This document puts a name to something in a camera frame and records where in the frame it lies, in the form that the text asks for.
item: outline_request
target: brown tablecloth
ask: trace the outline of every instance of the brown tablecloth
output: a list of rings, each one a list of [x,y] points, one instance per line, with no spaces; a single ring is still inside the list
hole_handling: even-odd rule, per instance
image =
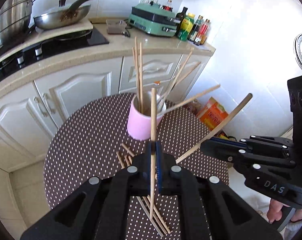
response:
[[[44,166],[45,192],[51,208],[89,177],[105,179],[115,175],[121,169],[116,152],[126,154],[121,147],[122,142],[136,154],[144,152],[145,141],[132,139],[126,131],[133,96],[124,93],[92,101],[72,114],[60,127],[50,144]],[[208,128],[184,108],[166,114],[157,130],[163,152],[174,155],[176,159],[208,133]],[[179,165],[196,176],[206,178],[215,175],[229,183],[227,163],[204,156],[199,150]],[[155,205],[172,231],[163,239],[179,239],[176,197],[156,193]],[[135,197],[129,206],[126,239],[160,239]]]

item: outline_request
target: utensil holder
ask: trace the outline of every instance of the utensil holder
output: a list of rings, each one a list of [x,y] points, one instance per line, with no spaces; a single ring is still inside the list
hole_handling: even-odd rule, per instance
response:
[[[151,137],[151,92],[143,92],[144,114],[138,111],[137,96],[135,95],[131,101],[129,117],[127,120],[127,132],[135,140],[148,140]],[[162,111],[167,108],[166,104],[162,107]],[[163,115],[156,118],[156,125],[160,123]]]

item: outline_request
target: box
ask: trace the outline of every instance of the box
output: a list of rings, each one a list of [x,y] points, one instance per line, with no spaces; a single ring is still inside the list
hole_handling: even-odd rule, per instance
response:
[[[196,115],[211,131],[218,126],[229,114],[213,97]]]

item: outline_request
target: white cabinet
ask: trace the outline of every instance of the white cabinet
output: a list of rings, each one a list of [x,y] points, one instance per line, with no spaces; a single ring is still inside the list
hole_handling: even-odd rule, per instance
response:
[[[159,83],[151,83],[151,84],[143,84],[143,91],[151,91],[152,88],[156,88],[156,92],[158,95],[162,95],[164,93],[164,91],[166,90],[166,88],[168,87],[170,83],[170,80],[166,80],[166,81],[160,81]],[[136,93],[136,87],[134,88],[130,88],[127,90],[121,90],[119,93]]]
[[[11,172],[30,163],[30,159],[15,150],[0,137],[0,168]]]
[[[183,54],[181,58],[181,63],[185,62],[187,59],[187,54]],[[196,64],[201,62],[201,64],[193,70],[182,82],[180,82],[178,85],[174,87],[174,89],[171,91],[171,93],[168,96],[168,100],[173,102],[180,102],[182,101],[187,94],[189,93],[190,89],[194,85],[195,81],[198,79],[199,75],[201,74],[202,70],[206,66],[207,62],[209,61],[209,56],[198,56],[198,55],[192,55],[184,67],[180,77],[182,77],[186,72],[188,72],[191,68],[193,68]],[[175,70],[173,77],[171,80],[174,80],[175,76],[177,75],[179,68],[181,64],[177,67]]]
[[[121,58],[90,62],[35,80],[47,110],[58,127],[87,103],[118,93]]]
[[[143,56],[143,83],[152,84],[156,81],[171,79],[181,54],[158,54]],[[133,57],[124,57],[120,91],[136,87],[136,72]]]
[[[56,131],[33,82],[2,97],[0,142],[9,150],[0,166],[12,171],[44,159]]]

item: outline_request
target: kitchen counter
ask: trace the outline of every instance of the kitchen counter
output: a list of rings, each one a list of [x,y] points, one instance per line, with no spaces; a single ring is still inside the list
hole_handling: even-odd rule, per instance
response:
[[[215,51],[215,48],[207,43],[197,47],[177,38],[150,36],[135,28],[129,30],[131,38],[127,38],[123,35],[108,35],[105,24],[94,24],[94,27],[110,41],[110,44],[69,51],[27,66],[0,82],[0,98],[37,78],[59,70],[104,59],[132,56],[134,37],[137,37],[138,42],[142,42],[144,55],[188,54],[193,49],[194,55],[212,56]]]

